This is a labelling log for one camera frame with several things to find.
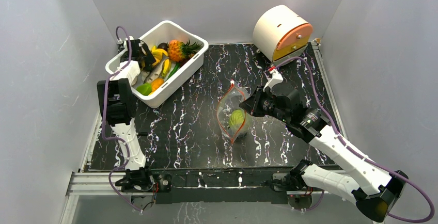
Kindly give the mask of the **clear zip bag orange zipper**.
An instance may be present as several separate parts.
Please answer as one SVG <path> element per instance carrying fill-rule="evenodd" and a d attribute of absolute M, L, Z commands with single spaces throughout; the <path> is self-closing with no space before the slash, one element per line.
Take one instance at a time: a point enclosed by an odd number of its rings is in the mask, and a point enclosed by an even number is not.
<path fill-rule="evenodd" d="M 242 140 L 253 125 L 252 116 L 240 107 L 240 104 L 248 98 L 249 93 L 231 80 L 228 91 L 220 99 L 216 108 L 216 119 L 222 135 L 231 144 Z"/>

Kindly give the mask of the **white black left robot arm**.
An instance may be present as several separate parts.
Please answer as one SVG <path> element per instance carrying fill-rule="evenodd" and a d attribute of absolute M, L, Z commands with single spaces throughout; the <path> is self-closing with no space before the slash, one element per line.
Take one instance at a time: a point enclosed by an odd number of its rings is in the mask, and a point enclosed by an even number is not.
<path fill-rule="evenodd" d="M 142 66 L 152 57 L 145 42 L 128 38 L 124 42 L 125 58 L 120 59 L 117 70 L 106 81 L 97 82 L 97 94 L 103 124 L 115 133 L 124 158 L 125 175 L 115 185 L 122 191 L 152 191 L 156 184 L 146 166 L 145 155 L 140 148 L 135 128 L 135 95 L 132 85 L 142 71 Z"/>

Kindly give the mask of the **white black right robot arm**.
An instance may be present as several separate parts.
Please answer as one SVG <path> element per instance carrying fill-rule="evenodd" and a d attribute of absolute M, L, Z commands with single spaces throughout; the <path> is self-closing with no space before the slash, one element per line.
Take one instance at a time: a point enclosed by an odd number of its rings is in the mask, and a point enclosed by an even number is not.
<path fill-rule="evenodd" d="M 310 186 L 336 194 L 375 222 L 383 222 L 399 199 L 405 183 L 367 163 L 365 156 L 353 154 L 358 149 L 349 142 L 343 145 L 328 118 L 304 106 L 297 90 L 258 87 L 239 107 L 253 117 L 271 116 L 284 122 L 293 136 L 323 152 L 345 171 L 338 174 L 302 160 L 288 176 L 294 188 Z"/>

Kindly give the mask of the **grey toy fish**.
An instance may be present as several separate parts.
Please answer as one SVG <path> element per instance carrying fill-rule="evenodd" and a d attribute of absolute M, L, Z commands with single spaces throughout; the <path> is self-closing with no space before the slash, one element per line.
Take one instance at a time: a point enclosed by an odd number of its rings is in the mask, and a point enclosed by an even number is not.
<path fill-rule="evenodd" d="M 160 63 L 152 69 L 152 71 L 144 79 L 143 83 L 151 83 L 153 80 L 159 78 L 162 75 L 164 63 L 167 59 L 168 57 L 165 56 L 164 59 L 162 59 Z"/>

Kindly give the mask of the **light green toy cabbage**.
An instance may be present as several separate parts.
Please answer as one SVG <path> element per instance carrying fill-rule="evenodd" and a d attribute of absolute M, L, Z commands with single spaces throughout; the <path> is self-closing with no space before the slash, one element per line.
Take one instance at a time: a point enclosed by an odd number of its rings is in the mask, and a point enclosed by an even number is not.
<path fill-rule="evenodd" d="M 241 109 L 234 110 L 229 117 L 229 128 L 237 132 L 245 121 L 245 112 Z"/>

